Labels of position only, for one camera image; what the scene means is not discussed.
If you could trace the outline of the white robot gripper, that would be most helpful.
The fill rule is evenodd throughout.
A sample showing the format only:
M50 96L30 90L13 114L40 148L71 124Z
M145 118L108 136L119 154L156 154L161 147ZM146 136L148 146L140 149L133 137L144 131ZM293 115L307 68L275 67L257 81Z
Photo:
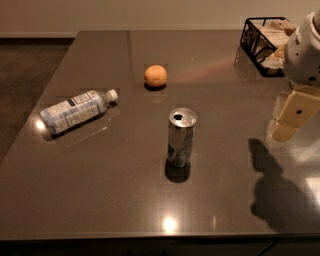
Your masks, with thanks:
M266 133L278 142L289 141L320 111L320 10L309 13L289 37L284 74L305 85L282 92L276 100Z

